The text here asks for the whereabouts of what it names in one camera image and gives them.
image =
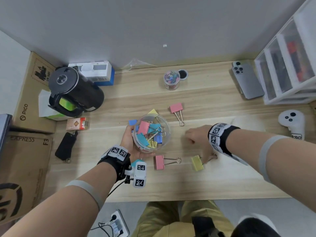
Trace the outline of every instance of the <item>wooden desk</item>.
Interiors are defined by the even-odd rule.
[[[163,75],[170,69],[186,69],[188,79],[181,81],[176,91],[168,91]],[[281,126],[278,115],[297,109],[306,116],[306,140],[315,142],[313,114],[308,105],[264,105],[261,98],[243,100],[229,74],[231,62],[192,64],[173,67],[133,69],[115,74],[115,85],[102,87],[105,101],[97,111],[86,113],[90,129],[82,131],[72,151],[71,164],[54,156],[65,134],[65,121],[58,122],[54,134],[43,197],[64,187],[69,181],[93,168],[100,156],[112,145],[120,143],[128,120],[138,119],[153,108],[171,126],[172,137],[158,154],[181,157],[181,164],[154,170],[153,159],[147,159],[147,184],[143,189],[123,184],[107,199],[108,202],[167,201],[198,199],[280,198],[288,197],[277,187],[263,180],[251,167],[226,156],[211,160],[203,171],[195,172],[190,157],[200,154],[183,138],[189,128],[218,122],[231,123],[238,116],[246,124],[249,118],[258,119],[268,132],[289,135]],[[182,102],[186,125],[179,126],[168,107]]]

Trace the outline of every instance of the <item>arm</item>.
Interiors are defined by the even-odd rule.
[[[133,145],[132,129],[132,126],[126,128],[120,144],[128,149],[131,162],[155,155],[137,151]],[[105,201],[116,178],[114,167],[102,162],[80,176],[78,180],[92,185]],[[88,192],[77,186],[67,186],[35,207],[3,236],[86,236],[98,212],[97,203]]]
[[[210,145],[208,131],[211,126],[190,129],[186,137],[192,144]],[[275,134],[237,129],[226,140],[227,149],[246,161],[259,172],[259,153],[263,144]],[[269,149],[266,169],[271,182],[316,212],[316,145],[285,138]]]

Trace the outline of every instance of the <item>power strip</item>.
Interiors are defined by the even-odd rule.
[[[121,234],[119,237],[128,237],[130,232],[127,228],[127,225],[123,219],[123,215],[121,214],[120,210],[116,210],[113,215],[116,216],[116,219],[112,221],[111,226],[113,228],[114,236],[117,237],[120,234],[120,231],[123,230],[123,234]]]

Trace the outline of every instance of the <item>gray floor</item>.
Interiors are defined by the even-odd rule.
[[[242,215],[257,213],[268,216],[281,236],[316,235],[316,214],[292,198],[216,200],[215,202],[235,226]],[[145,202],[105,203],[94,227],[98,226],[98,222],[108,222],[111,214],[119,209],[132,234],[145,206]],[[97,229],[90,231],[88,236],[102,237],[106,234]]]

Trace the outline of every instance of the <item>plastic drawer organizer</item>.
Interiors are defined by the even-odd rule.
[[[266,105],[316,100],[316,0],[306,0],[255,59]]]

